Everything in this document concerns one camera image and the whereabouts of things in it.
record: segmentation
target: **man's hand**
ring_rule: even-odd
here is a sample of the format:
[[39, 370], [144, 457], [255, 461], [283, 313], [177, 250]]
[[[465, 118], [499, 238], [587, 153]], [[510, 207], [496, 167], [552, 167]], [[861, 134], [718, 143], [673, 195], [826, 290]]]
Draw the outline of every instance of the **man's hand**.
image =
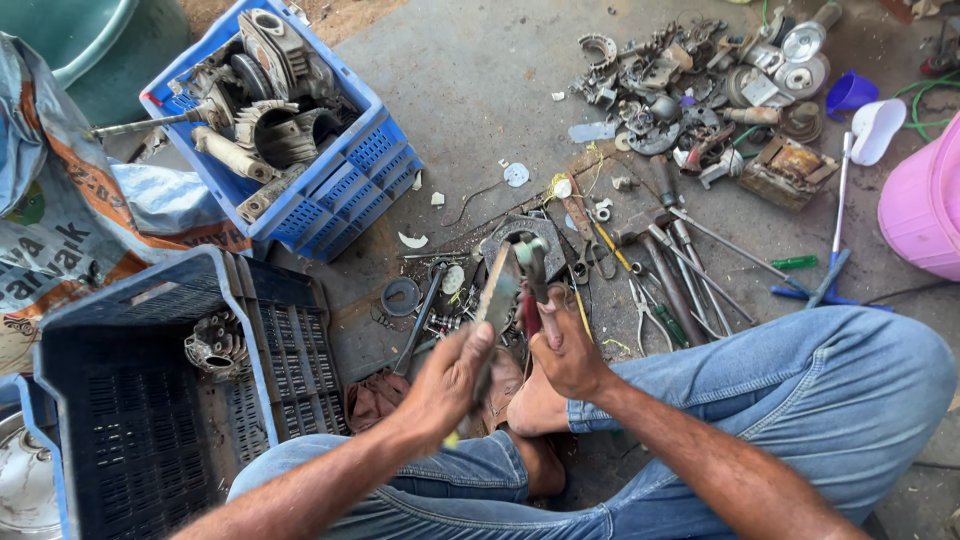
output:
[[493, 326], [480, 323], [440, 341], [417, 373], [410, 393], [382, 424], [414, 432], [416, 455], [433, 454], [469, 412], [477, 372], [493, 346]]
[[565, 398], [592, 402], [610, 381], [620, 378], [607, 366], [580, 320], [574, 303], [568, 301], [573, 291], [554, 283], [547, 294], [557, 306], [557, 325], [564, 337], [557, 350], [550, 348], [546, 335], [540, 332], [530, 340], [530, 350], [543, 367], [550, 385]]

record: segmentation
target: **pink bucket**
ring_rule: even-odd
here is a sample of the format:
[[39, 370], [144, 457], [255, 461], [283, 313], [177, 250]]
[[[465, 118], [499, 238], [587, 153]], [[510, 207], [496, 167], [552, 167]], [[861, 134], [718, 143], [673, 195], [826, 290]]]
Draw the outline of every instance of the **pink bucket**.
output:
[[960, 282], [960, 113], [890, 173], [876, 216], [898, 255]]

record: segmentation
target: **metal bar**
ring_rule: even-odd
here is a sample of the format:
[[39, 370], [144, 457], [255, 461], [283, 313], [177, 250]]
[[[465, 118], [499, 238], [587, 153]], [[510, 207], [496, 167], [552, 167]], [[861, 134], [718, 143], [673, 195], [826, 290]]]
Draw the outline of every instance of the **metal bar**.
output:
[[434, 266], [437, 268], [437, 274], [433, 276], [433, 282], [430, 283], [430, 288], [426, 292], [426, 296], [423, 297], [423, 307], [420, 308], [420, 314], [417, 316], [417, 322], [414, 323], [414, 327], [410, 330], [410, 337], [407, 338], [407, 345], [403, 348], [403, 354], [400, 355], [400, 360], [396, 362], [396, 367], [394, 368], [394, 373], [400, 375], [401, 377], [406, 376], [407, 369], [410, 368], [410, 360], [414, 355], [414, 348], [417, 345], [417, 340], [420, 339], [420, 333], [423, 330], [423, 327], [426, 324], [427, 314], [430, 312], [430, 306], [433, 305], [434, 298], [437, 297], [437, 291], [440, 290], [440, 283], [444, 280], [444, 274], [446, 274], [447, 264], [449, 263], [448, 259], [442, 259], [437, 261], [439, 264], [432, 264], [427, 270], [429, 274]]
[[120, 135], [130, 132], [138, 132], [140, 130], [146, 130], [148, 128], [155, 128], [158, 126], [166, 126], [167, 124], [175, 124], [177, 122], [182, 122], [187, 119], [186, 113], [184, 114], [175, 114], [173, 116], [164, 116], [163, 118], [155, 118], [153, 120], [143, 120], [141, 122], [133, 122], [131, 124], [122, 124], [120, 126], [109, 126], [106, 128], [92, 128], [86, 134], [89, 139], [93, 138], [102, 138], [108, 135]]
[[470, 255], [469, 251], [449, 252], [449, 253], [428, 253], [424, 255], [398, 255], [396, 258], [430, 258], [430, 257], [465, 257]]
[[[672, 232], [667, 231], [666, 233], [670, 236], [670, 239], [673, 241], [674, 244], [679, 245], [679, 242], [677, 242], [677, 238], [674, 237]], [[684, 284], [686, 285], [686, 290], [690, 291], [690, 299], [693, 300], [693, 308], [696, 309], [697, 315], [700, 317], [701, 320], [707, 319], [707, 315], [704, 313], [704, 304], [700, 300], [700, 294], [698, 294], [699, 291], [697, 290], [696, 283], [694, 283], [693, 279], [690, 278], [689, 269], [686, 268], [686, 264], [682, 260], [680, 260], [679, 257], [677, 257], [676, 259], [677, 259], [677, 268], [680, 269], [680, 275], [684, 278]]]
[[[704, 262], [700, 260], [700, 256], [697, 255], [697, 250], [694, 249], [693, 242], [690, 239], [690, 232], [686, 229], [684, 222], [681, 220], [674, 221], [673, 229], [677, 233], [677, 236], [680, 237], [680, 241], [684, 245], [684, 250], [686, 251], [687, 256], [690, 257], [690, 260], [693, 261], [697, 268], [706, 272], [707, 269], [704, 268]], [[717, 319], [720, 321], [720, 326], [723, 327], [723, 330], [727, 333], [727, 335], [733, 335], [733, 329], [730, 328], [730, 323], [727, 322], [727, 315], [725, 315], [723, 309], [720, 308], [720, 303], [717, 302], [716, 295], [713, 294], [713, 289], [707, 285], [707, 282], [705, 282], [703, 278], [700, 278], [700, 276], [697, 276], [697, 278], [700, 284], [704, 287], [704, 294], [710, 298], [710, 303], [713, 304], [713, 310], [717, 314]]]
[[[425, 330], [431, 330], [431, 331], [433, 331], [434, 333], [438, 333], [438, 332], [434, 331], [433, 329], [431, 329], [431, 328], [429, 328], [429, 327], [424, 327], [424, 329], [425, 329]], [[434, 347], [436, 344], [437, 344], [437, 338], [427, 339], [426, 341], [420, 343], [420, 344], [417, 346], [416, 349], [414, 349], [414, 353], [411, 355], [411, 357], [416, 356], [416, 355], [419, 355], [420, 353], [424, 353], [424, 352], [426, 352], [426, 351], [429, 351], [430, 349], [433, 349], [433, 347]], [[386, 361], [386, 362], [384, 362], [384, 363], [381, 363], [381, 364], [380, 364], [380, 367], [385, 367], [385, 366], [390, 366], [390, 365], [396, 364], [397, 362], [400, 361], [400, 356], [401, 356], [402, 354], [403, 354], [403, 353], [400, 353], [399, 355], [396, 355], [396, 356], [394, 356], [393, 358], [390, 358], [390, 360], [388, 360], [388, 361]]]
[[741, 248], [740, 246], [737, 246], [736, 244], [730, 242], [728, 239], [724, 238], [724, 237], [721, 236], [720, 234], [717, 234], [717, 233], [711, 231], [710, 229], [704, 227], [703, 225], [700, 225], [699, 223], [697, 223], [696, 221], [694, 221], [693, 218], [691, 218], [690, 216], [686, 215], [686, 214], [683, 213], [682, 211], [680, 211], [680, 210], [678, 210], [678, 209], [676, 209], [676, 208], [671, 208], [671, 209], [669, 209], [669, 212], [672, 213], [673, 215], [679, 217], [680, 219], [683, 219], [685, 222], [689, 223], [690, 225], [696, 227], [697, 229], [699, 229], [701, 232], [703, 232], [703, 233], [706, 234], [707, 236], [713, 238], [714, 240], [720, 242], [721, 244], [727, 246], [728, 248], [736, 251], [738, 254], [742, 255], [743, 257], [748, 258], [749, 260], [753, 261], [753, 262], [754, 262], [756, 265], [758, 265], [760, 268], [763, 268], [763, 269], [766, 270], [767, 272], [770, 272], [770, 273], [773, 274], [774, 276], [777, 276], [778, 278], [780, 278], [781, 280], [783, 280], [784, 282], [786, 282], [788, 285], [794, 287], [794, 288], [797, 289], [797, 290], [803, 291], [804, 293], [807, 294], [807, 296], [810, 296], [810, 295], [814, 294], [813, 289], [811, 289], [810, 287], [808, 287], [808, 286], [804, 285], [803, 283], [799, 282], [797, 279], [795, 279], [795, 278], [793, 278], [793, 277], [791, 277], [791, 276], [788, 276], [788, 275], [784, 274], [783, 272], [781, 272], [780, 270], [774, 268], [773, 266], [771, 266], [771, 265], [768, 264], [767, 262], [761, 260], [760, 258], [757, 258], [756, 256], [754, 256], [754, 255], [751, 254], [750, 252], [744, 250], [744, 249]]
[[660, 274], [660, 282], [663, 283], [663, 294], [666, 295], [667, 302], [669, 302], [670, 307], [673, 308], [673, 312], [677, 316], [677, 322], [680, 323], [680, 327], [684, 329], [687, 341], [694, 347], [697, 345], [706, 345], [707, 338], [700, 331], [700, 327], [697, 326], [697, 322], [690, 314], [690, 308], [687, 306], [684, 295], [681, 294], [680, 288], [677, 286], [677, 282], [674, 281], [673, 275], [670, 274], [670, 269], [667, 268], [666, 258], [664, 258], [660, 252], [657, 241], [654, 240], [650, 234], [644, 234], [643, 245], [647, 248], [647, 253], [650, 254], [650, 259], [654, 262], [657, 273]]
[[746, 309], [741, 307], [740, 304], [736, 302], [736, 300], [734, 300], [729, 294], [727, 294], [727, 291], [723, 290], [723, 288], [720, 287], [720, 285], [718, 285], [714, 280], [712, 280], [710, 276], [707, 275], [706, 272], [704, 272], [700, 268], [697, 268], [693, 264], [693, 261], [686, 258], [686, 255], [684, 255], [684, 253], [680, 251], [680, 248], [675, 246], [673, 242], [670, 241], [670, 238], [666, 236], [666, 233], [663, 232], [663, 229], [661, 229], [660, 227], [657, 227], [656, 225], [651, 225], [649, 231], [650, 231], [650, 234], [652, 234], [657, 239], [657, 241], [659, 241], [661, 244], [669, 248], [670, 251], [672, 251], [673, 253], [677, 254], [677, 257], [683, 259], [684, 262], [687, 264], [687, 266], [692, 268], [693, 271], [696, 272], [698, 276], [703, 278], [703, 280], [707, 282], [708, 285], [713, 287], [713, 290], [717, 291], [720, 294], [720, 296], [724, 300], [726, 300], [727, 303], [730, 304], [733, 307], [733, 309], [735, 309], [736, 312], [739, 313], [748, 323], [750, 323], [751, 325], [756, 323], [756, 319], [752, 317], [750, 313], [747, 312]]
[[700, 327], [703, 328], [704, 331], [705, 331], [706, 333], [710, 334], [710, 336], [712, 336], [714, 339], [723, 339], [724, 337], [726, 337], [726, 336], [724, 336], [724, 335], [720, 335], [720, 334], [718, 334], [717, 332], [713, 331], [713, 329], [707, 324], [707, 321], [705, 321], [705, 320], [701, 319], [700, 317], [694, 315], [692, 312], [690, 313], [690, 316], [692, 316], [694, 319], [696, 319], [696, 320], [697, 320], [697, 323], [700, 325]]
[[833, 230], [831, 253], [840, 252], [840, 230], [843, 229], [843, 206], [847, 201], [847, 172], [850, 170], [850, 152], [853, 149], [853, 134], [843, 134], [843, 162], [840, 165], [840, 201], [837, 203], [837, 225]]

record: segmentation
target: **blue jeans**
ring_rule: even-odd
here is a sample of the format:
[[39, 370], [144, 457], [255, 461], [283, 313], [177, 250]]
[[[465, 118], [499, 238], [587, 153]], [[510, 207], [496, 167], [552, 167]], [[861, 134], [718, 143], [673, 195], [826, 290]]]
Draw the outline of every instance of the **blue jeans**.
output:
[[[612, 368], [780, 458], [856, 524], [924, 447], [956, 387], [953, 357], [939, 335], [864, 307], [799, 311], [703, 347]], [[567, 401], [566, 415], [574, 432], [621, 429], [589, 403]], [[272, 448], [240, 473], [230, 496], [345, 441], [308, 435]], [[405, 465], [324, 537], [733, 537], [658, 459], [594, 508], [551, 512], [520, 504], [526, 497], [523, 461], [498, 431]]]

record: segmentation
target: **blue t-shaped tool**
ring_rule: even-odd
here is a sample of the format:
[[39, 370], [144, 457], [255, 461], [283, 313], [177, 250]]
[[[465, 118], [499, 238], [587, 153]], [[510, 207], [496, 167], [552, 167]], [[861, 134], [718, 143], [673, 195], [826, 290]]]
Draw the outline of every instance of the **blue t-shaped tool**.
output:
[[[850, 168], [850, 153], [852, 148], [853, 134], [846, 132], [843, 135], [843, 162], [840, 167], [840, 203], [838, 204], [839, 208], [837, 209], [837, 226], [833, 232], [833, 247], [830, 250], [830, 267], [829, 270], [827, 270], [827, 276], [824, 278], [823, 282], [820, 283], [820, 286], [817, 287], [817, 290], [812, 291], [814, 293], [813, 295], [808, 295], [806, 292], [797, 290], [795, 288], [783, 287], [779, 285], [770, 287], [770, 292], [780, 296], [787, 296], [799, 300], [807, 300], [806, 307], [816, 307], [821, 302], [823, 304], [831, 304], [835, 306], [860, 305], [860, 303], [856, 300], [837, 296], [836, 282], [837, 276], [840, 274], [840, 271], [843, 270], [843, 266], [847, 263], [847, 259], [850, 258], [850, 250], [840, 250], [840, 230], [843, 226], [843, 206], [847, 199], [847, 171]], [[886, 311], [894, 310], [892, 307], [880, 306], [877, 304], [870, 304], [868, 307], [875, 307], [877, 309], [883, 309]]]

